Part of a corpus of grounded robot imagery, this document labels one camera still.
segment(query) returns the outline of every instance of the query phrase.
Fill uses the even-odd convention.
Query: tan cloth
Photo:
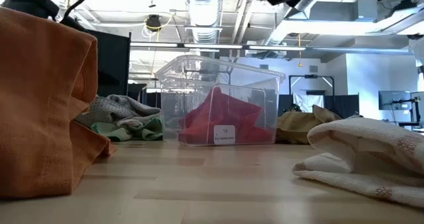
[[[0,8],[0,197],[70,194],[109,140],[72,121],[97,91],[97,41]]]
[[[308,134],[327,152],[293,173],[370,197],[424,207],[424,136],[365,118],[319,125]]]
[[[309,144],[308,132],[317,125],[341,119],[333,112],[313,106],[313,113],[286,112],[278,118],[276,142],[282,144]]]

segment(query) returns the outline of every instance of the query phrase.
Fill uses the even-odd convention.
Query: green cloth
[[[126,140],[157,140],[162,137],[162,123],[157,118],[151,118],[147,124],[133,119],[118,123],[97,122],[91,130],[112,141]]]

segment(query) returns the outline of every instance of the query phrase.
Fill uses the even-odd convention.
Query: fabric
[[[313,127],[340,119],[338,115],[316,105],[313,106],[313,113],[285,112],[278,118],[276,143],[309,144],[307,134]]]
[[[424,207],[424,136],[381,121],[353,118],[319,125],[308,139],[326,153],[296,164],[295,175]]]
[[[70,194],[109,140],[72,121],[95,98],[97,42],[0,8],[0,197]]]
[[[162,123],[156,118],[151,118],[145,125],[134,119],[125,119],[116,124],[98,122],[91,129],[112,141],[157,140],[162,137]]]
[[[151,118],[160,117],[159,108],[143,105],[124,95],[97,96],[89,110],[89,113],[81,114],[76,119],[86,127],[91,127],[97,122],[115,123],[129,118],[146,124]]]
[[[293,93],[293,103],[298,105],[303,112],[312,113],[313,106],[324,107],[322,95],[300,95]]]
[[[255,127],[261,107],[221,92],[213,88],[206,100],[180,120],[184,128],[180,142],[188,144],[214,144],[215,125],[234,125],[236,144],[269,143],[274,140],[270,131]]]

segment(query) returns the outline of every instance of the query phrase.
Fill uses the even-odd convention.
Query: red cloth
[[[234,125],[236,144],[269,142],[272,133],[255,127],[261,107],[223,94],[221,88],[213,88],[205,102],[180,120],[184,131],[178,140],[188,144],[214,144],[215,125]]]

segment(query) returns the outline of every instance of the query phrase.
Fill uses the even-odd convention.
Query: desk
[[[0,202],[0,223],[424,223],[424,211],[297,178],[310,146],[125,142],[73,195]]]

